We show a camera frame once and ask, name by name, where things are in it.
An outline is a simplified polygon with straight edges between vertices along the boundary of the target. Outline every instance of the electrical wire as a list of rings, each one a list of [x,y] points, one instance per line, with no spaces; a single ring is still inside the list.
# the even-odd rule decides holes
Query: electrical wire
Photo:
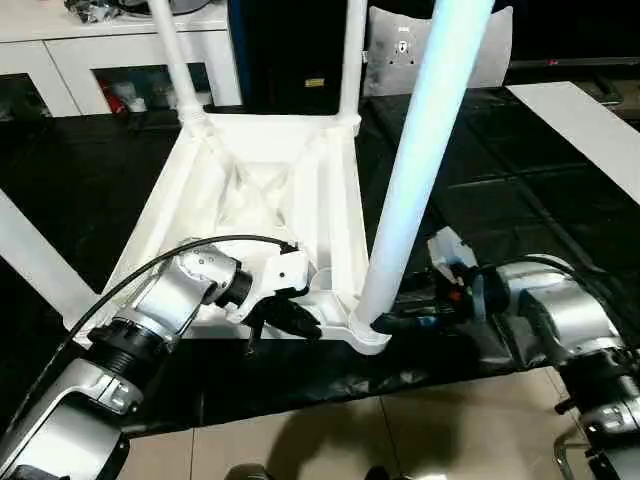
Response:
[[[51,359],[45,365],[40,375],[38,375],[38,378],[36,378],[36,380],[29,387],[29,390],[27,390],[27,393],[23,397],[22,402],[20,402],[18,409],[15,411],[15,413],[11,417],[11,420],[9,421],[9,426],[5,431],[5,436],[11,433],[15,429],[15,426],[18,420],[20,419],[20,417],[22,417],[22,414],[24,413],[25,408],[31,401],[31,398],[33,397],[34,393],[43,383],[47,374],[51,371],[51,369],[57,362],[58,358],[60,358],[60,355],[62,354],[62,352],[73,342],[73,339],[80,332],[82,327],[84,327],[87,324],[87,322],[98,312],[98,310],[100,310],[109,300],[111,300],[115,295],[117,295],[122,289],[128,286],[131,282],[133,282],[138,277],[140,277],[143,273],[149,271],[150,269],[152,269],[159,263],[164,262],[165,260],[173,258],[177,255],[180,255],[181,253],[184,253],[188,250],[192,250],[194,248],[203,247],[205,245],[210,245],[212,243],[231,242],[231,241],[254,241],[254,242],[272,243],[280,247],[281,253],[287,253],[287,252],[296,250],[296,247],[285,242],[284,240],[278,240],[277,238],[265,237],[262,235],[221,235],[217,237],[202,238],[200,240],[194,240],[192,242],[185,243],[183,245],[180,245],[179,247],[173,248],[163,253],[162,255],[157,256],[153,260],[148,261],[147,263],[142,265],[140,268],[135,270],[133,273],[128,275],[126,278],[124,278],[121,282],[119,282],[115,287],[113,287],[107,293],[105,293],[100,298],[100,300],[98,300],[89,310],[87,310],[87,312],[84,315],[82,315],[82,317],[80,317],[80,319],[76,322],[76,324],[69,330],[69,333],[64,338],[64,340],[60,342],[60,344],[56,348],[56,351],[51,356]]]

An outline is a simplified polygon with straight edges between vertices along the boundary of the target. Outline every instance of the black tablecloth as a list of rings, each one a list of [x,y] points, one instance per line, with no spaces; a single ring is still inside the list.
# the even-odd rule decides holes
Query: black tablecloth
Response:
[[[356,144],[369,247],[407,105],[405,96],[386,97],[361,108]],[[2,124],[0,188],[101,290],[178,132],[170,112]],[[506,90],[467,94],[408,271],[427,266],[426,238],[443,225],[451,225],[481,263],[533,252],[576,265],[596,263],[612,274],[612,295],[637,307],[637,205]],[[0,420],[6,422],[65,331],[56,313],[4,263],[0,281]],[[632,340],[634,323],[619,325]],[[504,319],[394,338],[374,357],[329,341],[263,341],[256,356],[243,353],[239,340],[181,342],[150,401],[126,419],[129,431],[209,425],[544,363],[528,325]]]

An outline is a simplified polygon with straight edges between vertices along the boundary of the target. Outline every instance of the tile floor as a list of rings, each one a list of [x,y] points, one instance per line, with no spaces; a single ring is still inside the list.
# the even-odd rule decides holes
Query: tile floor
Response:
[[[138,439],[119,480],[223,480],[240,463],[278,480],[363,480],[373,465],[423,480],[561,480],[553,440],[575,425],[553,412],[564,395],[539,369]],[[582,451],[569,459],[576,480],[591,478]]]

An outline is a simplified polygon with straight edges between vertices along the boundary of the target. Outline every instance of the white cabinet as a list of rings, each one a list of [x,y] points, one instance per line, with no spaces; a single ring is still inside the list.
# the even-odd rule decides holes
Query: white cabinet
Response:
[[[178,37],[187,63],[204,67],[213,103],[239,105],[240,89],[228,31],[180,32]],[[103,92],[109,70],[127,69],[134,78],[149,72],[148,66],[159,66],[166,72],[167,59],[156,34],[48,40],[46,45],[84,115],[111,112]]]
[[[174,22],[203,101],[240,105],[226,0]],[[85,25],[62,0],[0,0],[0,90],[3,75],[26,74],[20,85],[32,82],[54,117],[111,113],[125,103],[135,111],[167,108],[173,97],[166,62],[150,17]]]
[[[0,82],[16,76],[33,85],[54,117],[80,113],[43,42],[0,43]]]

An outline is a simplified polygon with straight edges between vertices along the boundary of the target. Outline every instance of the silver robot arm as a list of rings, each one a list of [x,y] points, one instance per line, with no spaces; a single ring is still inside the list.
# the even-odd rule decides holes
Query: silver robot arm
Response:
[[[200,305],[232,304],[238,321],[238,311],[250,313],[251,308],[243,308],[247,301],[253,307],[277,289],[301,291],[307,264],[300,255],[276,257],[288,269],[276,283],[264,272],[254,279],[240,262],[213,246],[166,260],[109,324],[91,331],[91,348],[67,366],[5,436],[0,479],[114,479],[128,442],[113,420],[136,411],[147,383]]]
[[[635,479],[640,475],[640,382],[637,352],[628,348],[603,304],[577,276],[549,265],[563,261],[530,257],[498,267],[507,295],[507,312],[526,318],[560,374],[571,408],[590,443],[589,465],[597,479]],[[556,460],[565,479],[571,468],[556,441]]]

